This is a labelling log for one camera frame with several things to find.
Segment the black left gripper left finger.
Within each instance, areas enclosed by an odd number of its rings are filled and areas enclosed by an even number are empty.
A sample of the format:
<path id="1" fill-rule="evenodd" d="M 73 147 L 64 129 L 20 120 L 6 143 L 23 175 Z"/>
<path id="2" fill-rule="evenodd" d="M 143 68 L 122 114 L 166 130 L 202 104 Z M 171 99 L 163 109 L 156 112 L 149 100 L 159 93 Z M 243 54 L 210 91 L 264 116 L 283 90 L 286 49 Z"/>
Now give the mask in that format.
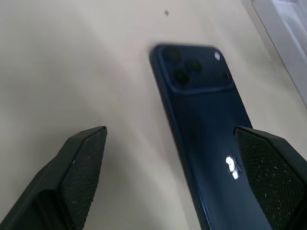
<path id="1" fill-rule="evenodd" d="M 99 182 L 107 127 L 81 131 L 28 184 L 0 230 L 83 230 Z"/>

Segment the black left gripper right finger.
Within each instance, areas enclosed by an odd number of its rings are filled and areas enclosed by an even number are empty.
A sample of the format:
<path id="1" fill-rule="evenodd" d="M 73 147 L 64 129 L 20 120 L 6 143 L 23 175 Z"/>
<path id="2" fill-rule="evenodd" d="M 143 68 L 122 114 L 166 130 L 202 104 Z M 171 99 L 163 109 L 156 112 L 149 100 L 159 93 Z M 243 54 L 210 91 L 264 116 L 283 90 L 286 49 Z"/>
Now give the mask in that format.
<path id="1" fill-rule="evenodd" d="M 248 184 L 272 230 L 307 230 L 307 161 L 282 137 L 234 130 Z"/>

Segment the dark blue smartphone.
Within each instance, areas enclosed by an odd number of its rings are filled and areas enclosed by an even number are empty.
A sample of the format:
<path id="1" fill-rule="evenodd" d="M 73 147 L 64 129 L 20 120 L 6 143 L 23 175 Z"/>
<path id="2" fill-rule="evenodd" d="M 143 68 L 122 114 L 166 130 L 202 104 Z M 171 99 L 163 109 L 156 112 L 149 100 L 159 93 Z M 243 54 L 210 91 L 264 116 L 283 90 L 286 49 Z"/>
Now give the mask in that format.
<path id="1" fill-rule="evenodd" d="M 221 51 L 158 44 L 150 63 L 201 230 L 272 230 L 240 157 L 234 130 L 251 122 Z"/>

